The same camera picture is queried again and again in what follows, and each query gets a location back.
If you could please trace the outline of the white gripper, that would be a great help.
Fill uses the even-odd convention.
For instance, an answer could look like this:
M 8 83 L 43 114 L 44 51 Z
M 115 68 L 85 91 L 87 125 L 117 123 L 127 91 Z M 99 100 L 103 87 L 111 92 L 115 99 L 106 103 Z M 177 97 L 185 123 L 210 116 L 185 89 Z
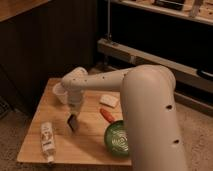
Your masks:
M 68 105 L 70 112 L 76 116 L 79 115 L 80 109 L 83 103 L 83 92 L 82 91 L 69 91 L 68 92 Z

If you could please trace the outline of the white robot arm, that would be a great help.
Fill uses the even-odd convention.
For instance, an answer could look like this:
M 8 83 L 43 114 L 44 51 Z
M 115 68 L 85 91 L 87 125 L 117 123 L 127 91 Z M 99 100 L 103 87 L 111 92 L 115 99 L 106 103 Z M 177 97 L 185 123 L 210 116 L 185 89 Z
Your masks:
M 72 105 L 84 90 L 118 91 L 133 171 L 188 171 L 176 114 L 174 74 L 162 65 L 88 75 L 78 67 L 61 80 Z

